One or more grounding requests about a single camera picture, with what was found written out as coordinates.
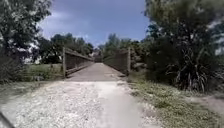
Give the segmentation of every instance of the vegetation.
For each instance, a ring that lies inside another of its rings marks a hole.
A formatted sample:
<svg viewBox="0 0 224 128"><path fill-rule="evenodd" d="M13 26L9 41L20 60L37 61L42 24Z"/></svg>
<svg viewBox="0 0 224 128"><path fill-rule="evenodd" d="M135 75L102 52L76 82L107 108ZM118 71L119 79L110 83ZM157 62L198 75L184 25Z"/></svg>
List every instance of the vegetation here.
<svg viewBox="0 0 224 128"><path fill-rule="evenodd" d="M110 34L108 41L104 45L98 46L98 50L102 54L103 59L113 56L118 52L127 51L128 48L131 49L131 68L138 70L146 60L146 47L144 42L128 38L119 38L116 34Z"/></svg>
<svg viewBox="0 0 224 128"><path fill-rule="evenodd" d="M27 57L38 38L41 20L50 15L50 0L1 0L0 46L6 55Z"/></svg>
<svg viewBox="0 0 224 128"><path fill-rule="evenodd" d="M129 78L132 94L153 104L165 128L219 128L222 118L196 103L184 100L185 92L176 88L146 81L143 72Z"/></svg>
<svg viewBox="0 0 224 128"><path fill-rule="evenodd" d="M27 65L23 74L22 81L26 82L57 80L63 77L61 64Z"/></svg>
<svg viewBox="0 0 224 128"><path fill-rule="evenodd" d="M72 34L56 34L51 40L45 38L38 40L37 48L32 49L32 59L36 61L40 57L41 63L44 64L60 63L63 47L68 47L86 56L89 56L93 52L93 45L91 43L86 43L83 38L75 38Z"/></svg>
<svg viewBox="0 0 224 128"><path fill-rule="evenodd" d="M205 92L218 77L223 38L222 0L146 0L149 78Z"/></svg>
<svg viewBox="0 0 224 128"><path fill-rule="evenodd" d="M50 15L50 0L0 1L0 84L21 80L24 59L40 31L37 24Z"/></svg>

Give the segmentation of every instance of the cloud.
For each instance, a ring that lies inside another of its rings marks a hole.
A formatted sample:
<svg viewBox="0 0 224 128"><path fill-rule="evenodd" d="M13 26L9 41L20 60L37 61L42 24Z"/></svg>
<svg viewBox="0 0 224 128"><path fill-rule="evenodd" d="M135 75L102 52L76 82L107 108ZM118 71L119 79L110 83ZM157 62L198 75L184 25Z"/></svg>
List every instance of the cloud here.
<svg viewBox="0 0 224 128"><path fill-rule="evenodd" d="M88 28L89 22L65 12L52 11L52 15L43 20L39 26L43 30L43 36L48 39L55 34L67 33L84 36L83 38L89 37L87 34L82 34L83 32L80 32Z"/></svg>

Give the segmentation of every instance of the sky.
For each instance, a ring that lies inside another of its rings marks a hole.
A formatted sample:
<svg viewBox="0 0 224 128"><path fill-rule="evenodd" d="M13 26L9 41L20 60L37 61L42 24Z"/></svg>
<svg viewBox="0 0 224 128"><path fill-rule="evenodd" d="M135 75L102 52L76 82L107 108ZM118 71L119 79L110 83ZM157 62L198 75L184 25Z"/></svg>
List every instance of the sky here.
<svg viewBox="0 0 224 128"><path fill-rule="evenodd" d="M149 20L144 16L145 0L54 0L51 16L40 23L42 34L72 33L95 46L104 44L109 34L141 40Z"/></svg>

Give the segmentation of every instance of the tree canopy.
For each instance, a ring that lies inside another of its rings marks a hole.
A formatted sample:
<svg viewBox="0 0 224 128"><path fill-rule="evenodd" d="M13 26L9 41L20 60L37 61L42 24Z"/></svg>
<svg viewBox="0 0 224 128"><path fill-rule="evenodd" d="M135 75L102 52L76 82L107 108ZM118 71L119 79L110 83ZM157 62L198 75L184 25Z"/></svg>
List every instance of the tree canopy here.
<svg viewBox="0 0 224 128"><path fill-rule="evenodd" d="M222 0L146 0L149 77L176 79L181 89L205 91L219 68L223 5Z"/></svg>
<svg viewBox="0 0 224 128"><path fill-rule="evenodd" d="M38 40L37 49L33 52L33 59L35 61L38 58L35 55L40 55L42 63L60 63L63 47L86 56L89 56L94 49L93 45L87 43L83 38L75 38L70 33L66 35L56 34L50 40L45 38Z"/></svg>
<svg viewBox="0 0 224 128"><path fill-rule="evenodd" d="M0 1L0 46L5 54L28 52L38 38L37 23L50 15L50 5L50 0Z"/></svg>

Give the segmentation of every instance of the wooden railing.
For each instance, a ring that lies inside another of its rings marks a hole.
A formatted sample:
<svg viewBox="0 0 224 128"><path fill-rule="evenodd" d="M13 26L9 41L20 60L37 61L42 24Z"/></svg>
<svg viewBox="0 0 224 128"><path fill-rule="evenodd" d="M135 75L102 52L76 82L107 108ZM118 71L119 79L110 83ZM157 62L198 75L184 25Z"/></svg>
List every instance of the wooden railing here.
<svg viewBox="0 0 224 128"><path fill-rule="evenodd" d="M64 77L92 65L92 58L83 56L68 48L63 48L63 74Z"/></svg>

